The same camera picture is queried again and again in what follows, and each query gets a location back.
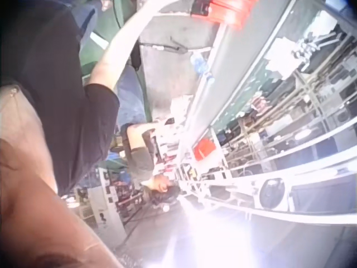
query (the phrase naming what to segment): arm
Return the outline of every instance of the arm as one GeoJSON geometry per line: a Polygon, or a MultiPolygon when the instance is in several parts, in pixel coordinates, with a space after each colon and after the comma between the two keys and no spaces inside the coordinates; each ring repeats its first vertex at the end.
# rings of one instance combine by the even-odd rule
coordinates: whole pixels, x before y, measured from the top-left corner
{"type": "Polygon", "coordinates": [[[160,123],[145,123],[137,124],[128,127],[127,135],[130,144],[130,149],[134,150],[141,147],[146,147],[143,139],[143,134],[148,130],[154,130],[160,126],[160,123]]]}
{"type": "Polygon", "coordinates": [[[89,84],[114,89],[139,35],[152,17],[164,6],[177,0],[149,0],[115,35],[94,67],[89,84]]]}

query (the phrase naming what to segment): dark hair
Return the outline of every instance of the dark hair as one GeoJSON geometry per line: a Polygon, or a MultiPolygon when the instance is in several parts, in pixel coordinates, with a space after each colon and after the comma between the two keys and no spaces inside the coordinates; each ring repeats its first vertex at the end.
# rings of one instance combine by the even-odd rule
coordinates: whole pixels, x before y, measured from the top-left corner
{"type": "Polygon", "coordinates": [[[159,191],[151,191],[151,202],[154,205],[159,204],[174,204],[181,192],[181,188],[177,185],[169,186],[167,192],[160,193],[159,191]]]}

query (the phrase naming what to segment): hand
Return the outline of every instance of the hand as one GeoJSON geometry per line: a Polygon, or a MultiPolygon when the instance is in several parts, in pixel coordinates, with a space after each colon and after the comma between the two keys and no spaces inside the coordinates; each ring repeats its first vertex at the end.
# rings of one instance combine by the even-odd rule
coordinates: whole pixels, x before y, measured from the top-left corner
{"type": "Polygon", "coordinates": [[[160,11],[169,4],[178,2],[179,0],[147,0],[145,5],[154,7],[156,10],[160,11]]]}

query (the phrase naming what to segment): wire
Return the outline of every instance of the wire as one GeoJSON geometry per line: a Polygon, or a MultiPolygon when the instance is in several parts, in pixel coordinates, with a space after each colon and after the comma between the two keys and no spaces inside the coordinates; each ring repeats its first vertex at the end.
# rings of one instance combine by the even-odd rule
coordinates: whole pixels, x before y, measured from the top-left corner
{"type": "Polygon", "coordinates": [[[114,18],[115,18],[115,21],[117,22],[117,25],[118,25],[119,29],[121,29],[122,27],[121,27],[121,25],[120,25],[120,23],[119,23],[118,14],[117,14],[117,8],[116,8],[116,6],[115,6],[115,1],[116,1],[116,0],[113,0],[114,18]]]}

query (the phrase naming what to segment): red container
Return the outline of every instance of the red container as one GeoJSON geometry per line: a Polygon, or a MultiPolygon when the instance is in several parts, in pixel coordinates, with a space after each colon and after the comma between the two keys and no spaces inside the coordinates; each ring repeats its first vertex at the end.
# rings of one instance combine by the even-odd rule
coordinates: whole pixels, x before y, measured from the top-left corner
{"type": "Polygon", "coordinates": [[[242,29],[256,1],[211,0],[208,9],[205,8],[205,14],[192,13],[192,17],[203,18],[211,22],[226,23],[237,29],[242,29]]]}
{"type": "Polygon", "coordinates": [[[247,12],[248,14],[251,12],[254,4],[257,0],[212,0],[211,3],[215,3],[217,5],[226,7],[231,10],[247,12]]]}

